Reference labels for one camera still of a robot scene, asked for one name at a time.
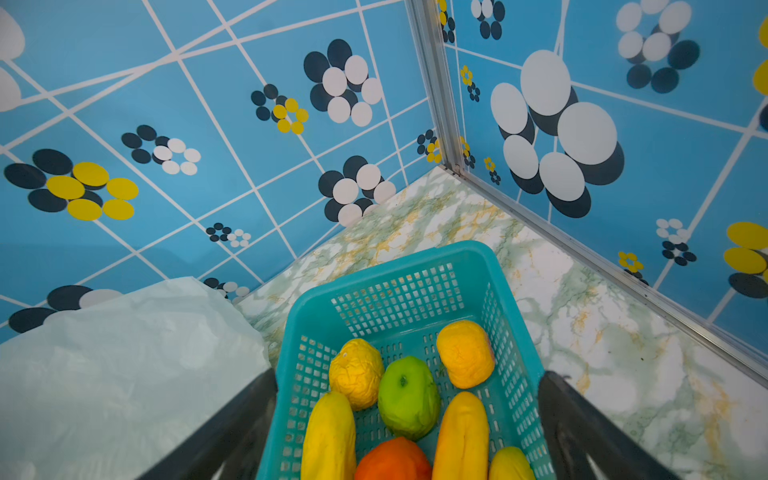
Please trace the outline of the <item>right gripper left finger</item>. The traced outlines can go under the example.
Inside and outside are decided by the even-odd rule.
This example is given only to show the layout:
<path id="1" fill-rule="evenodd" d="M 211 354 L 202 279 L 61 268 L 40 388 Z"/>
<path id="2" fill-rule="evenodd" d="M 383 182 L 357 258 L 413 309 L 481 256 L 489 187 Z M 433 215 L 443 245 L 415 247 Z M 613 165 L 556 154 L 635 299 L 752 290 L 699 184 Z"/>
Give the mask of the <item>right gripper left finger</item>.
<path id="1" fill-rule="evenodd" d="M 275 370 L 260 374 L 143 479 L 254 479 L 276 409 Z"/>

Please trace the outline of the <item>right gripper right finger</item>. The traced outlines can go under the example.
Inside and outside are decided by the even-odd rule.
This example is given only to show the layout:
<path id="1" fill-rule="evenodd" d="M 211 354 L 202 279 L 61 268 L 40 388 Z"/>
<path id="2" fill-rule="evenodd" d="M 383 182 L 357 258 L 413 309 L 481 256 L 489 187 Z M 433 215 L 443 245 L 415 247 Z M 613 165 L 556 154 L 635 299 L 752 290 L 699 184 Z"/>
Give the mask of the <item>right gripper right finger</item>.
<path id="1" fill-rule="evenodd" d="M 558 479 L 675 479 L 677 475 L 622 432 L 566 380 L 542 376 L 538 404 L 544 437 Z"/>

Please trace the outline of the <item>small yellow fruit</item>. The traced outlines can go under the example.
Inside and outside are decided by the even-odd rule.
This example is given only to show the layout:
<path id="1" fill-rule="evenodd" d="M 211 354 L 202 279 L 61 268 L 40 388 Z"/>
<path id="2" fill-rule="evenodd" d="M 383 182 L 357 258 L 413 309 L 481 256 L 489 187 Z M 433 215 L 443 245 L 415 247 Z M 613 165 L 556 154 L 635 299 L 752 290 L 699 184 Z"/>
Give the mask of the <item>small yellow fruit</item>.
<path id="1" fill-rule="evenodd" d="M 499 450 L 490 466 L 489 480 L 535 480 L 524 453 L 517 447 Z"/>

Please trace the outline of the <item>yellow banana fruit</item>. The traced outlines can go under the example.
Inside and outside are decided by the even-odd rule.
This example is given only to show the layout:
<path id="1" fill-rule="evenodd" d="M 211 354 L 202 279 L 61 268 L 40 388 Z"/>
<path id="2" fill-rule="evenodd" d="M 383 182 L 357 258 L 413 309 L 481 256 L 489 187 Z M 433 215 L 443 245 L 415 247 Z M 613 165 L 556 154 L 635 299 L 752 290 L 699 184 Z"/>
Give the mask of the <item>yellow banana fruit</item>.
<path id="1" fill-rule="evenodd" d="M 325 394 L 310 415 L 301 479 L 353 479 L 355 443 L 355 419 L 347 397 L 335 391 Z"/>

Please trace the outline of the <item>yellow mango fruit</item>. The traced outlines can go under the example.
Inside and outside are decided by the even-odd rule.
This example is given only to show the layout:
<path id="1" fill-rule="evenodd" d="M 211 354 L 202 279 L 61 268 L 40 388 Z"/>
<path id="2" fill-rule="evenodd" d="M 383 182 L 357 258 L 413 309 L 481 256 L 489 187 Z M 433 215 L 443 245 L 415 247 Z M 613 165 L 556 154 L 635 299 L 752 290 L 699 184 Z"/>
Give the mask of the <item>yellow mango fruit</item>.
<path id="1" fill-rule="evenodd" d="M 440 426 L 433 479 L 486 479 L 490 429 L 485 407 L 471 392 L 448 405 Z"/>

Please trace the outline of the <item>yellow orange round fruit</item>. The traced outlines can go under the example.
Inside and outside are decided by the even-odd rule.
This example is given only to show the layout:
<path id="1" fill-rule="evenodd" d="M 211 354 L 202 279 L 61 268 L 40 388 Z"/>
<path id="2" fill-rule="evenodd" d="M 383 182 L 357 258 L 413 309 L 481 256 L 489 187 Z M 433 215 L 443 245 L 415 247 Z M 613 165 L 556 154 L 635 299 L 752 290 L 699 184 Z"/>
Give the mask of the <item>yellow orange round fruit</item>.
<path id="1" fill-rule="evenodd" d="M 451 383 L 468 390 L 485 382 L 495 369 L 495 358 L 485 330 L 470 320 L 445 326 L 437 336 L 437 350 Z"/>

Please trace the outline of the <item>yellow lemon fruit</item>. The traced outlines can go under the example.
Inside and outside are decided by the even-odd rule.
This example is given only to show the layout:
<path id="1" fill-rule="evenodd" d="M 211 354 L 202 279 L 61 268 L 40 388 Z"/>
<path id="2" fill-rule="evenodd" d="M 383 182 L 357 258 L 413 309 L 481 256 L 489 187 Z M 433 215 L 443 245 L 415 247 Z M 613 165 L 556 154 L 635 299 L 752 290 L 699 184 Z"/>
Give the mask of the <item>yellow lemon fruit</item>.
<path id="1" fill-rule="evenodd" d="M 330 387 L 346 396 L 353 411 L 365 410 L 377 403 L 384 372 L 380 352 L 363 339 L 353 339 L 331 361 Z"/>

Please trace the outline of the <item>white translucent plastic bag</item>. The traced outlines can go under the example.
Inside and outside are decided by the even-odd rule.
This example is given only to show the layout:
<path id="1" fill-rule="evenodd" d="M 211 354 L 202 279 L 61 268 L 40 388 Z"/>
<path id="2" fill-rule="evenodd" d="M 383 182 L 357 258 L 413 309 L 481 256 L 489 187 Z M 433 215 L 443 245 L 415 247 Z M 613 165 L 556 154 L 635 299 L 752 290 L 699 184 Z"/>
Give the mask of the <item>white translucent plastic bag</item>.
<path id="1" fill-rule="evenodd" d="M 137 478 L 268 366 L 262 335 L 191 277 L 56 313 L 1 346 L 1 475 Z"/>

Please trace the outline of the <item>green fruit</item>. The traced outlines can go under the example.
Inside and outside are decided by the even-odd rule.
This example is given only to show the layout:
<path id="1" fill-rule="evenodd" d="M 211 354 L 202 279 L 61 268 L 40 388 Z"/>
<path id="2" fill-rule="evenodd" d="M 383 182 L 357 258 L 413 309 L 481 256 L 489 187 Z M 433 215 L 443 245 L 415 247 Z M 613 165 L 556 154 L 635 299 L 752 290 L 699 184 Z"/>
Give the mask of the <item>green fruit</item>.
<path id="1" fill-rule="evenodd" d="M 379 384 L 378 409 L 384 424 L 411 441 L 437 424 L 441 398 L 425 361 L 407 356 L 390 364 Z"/>

